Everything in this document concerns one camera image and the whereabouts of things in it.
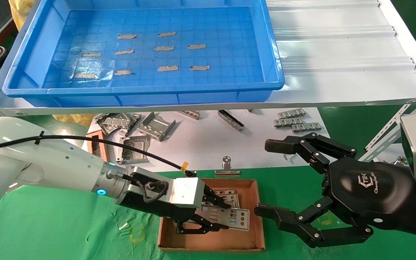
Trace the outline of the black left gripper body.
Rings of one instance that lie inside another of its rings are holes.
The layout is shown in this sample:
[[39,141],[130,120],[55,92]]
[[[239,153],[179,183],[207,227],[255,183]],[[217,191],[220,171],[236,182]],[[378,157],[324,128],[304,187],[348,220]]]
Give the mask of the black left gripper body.
[[157,200],[146,203],[141,194],[121,194],[117,204],[137,211],[150,213],[159,217],[170,218],[175,222],[186,222],[195,217],[195,208],[182,208],[175,204]]

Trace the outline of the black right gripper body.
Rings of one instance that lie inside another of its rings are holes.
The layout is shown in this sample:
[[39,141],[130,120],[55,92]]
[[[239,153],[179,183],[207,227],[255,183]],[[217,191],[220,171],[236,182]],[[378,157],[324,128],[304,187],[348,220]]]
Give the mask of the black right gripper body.
[[346,224],[416,235],[416,181],[408,167],[344,157],[330,163],[322,186],[330,211]]

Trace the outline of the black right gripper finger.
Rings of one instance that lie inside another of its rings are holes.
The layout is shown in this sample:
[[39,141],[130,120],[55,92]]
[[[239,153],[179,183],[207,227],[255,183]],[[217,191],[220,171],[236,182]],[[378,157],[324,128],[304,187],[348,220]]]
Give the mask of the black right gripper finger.
[[331,209],[334,203],[332,198],[324,196],[300,213],[259,203],[254,208],[254,214],[273,220],[277,229],[293,233],[310,248],[361,244],[373,235],[373,230],[368,225],[357,223],[352,218],[349,221],[350,227],[323,230],[313,227],[312,222]]
[[299,137],[289,135],[284,140],[268,139],[265,141],[265,150],[271,153],[297,154],[320,174],[325,174],[330,165],[325,155],[341,159],[355,158],[357,153],[353,147],[316,133]]

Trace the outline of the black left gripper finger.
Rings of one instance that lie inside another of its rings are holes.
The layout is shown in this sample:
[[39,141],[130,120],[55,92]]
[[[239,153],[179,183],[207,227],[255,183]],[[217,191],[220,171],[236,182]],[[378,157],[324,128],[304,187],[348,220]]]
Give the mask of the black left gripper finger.
[[202,202],[210,203],[213,206],[217,206],[224,209],[232,207],[231,205],[227,204],[222,197],[216,195],[209,186],[205,186],[203,188]]
[[[197,224],[200,227],[197,229],[187,229],[184,227],[185,223]],[[229,229],[228,226],[214,223],[201,217],[199,214],[195,214],[191,219],[186,222],[176,222],[176,233],[178,235],[204,235],[209,232],[219,232],[221,229]]]

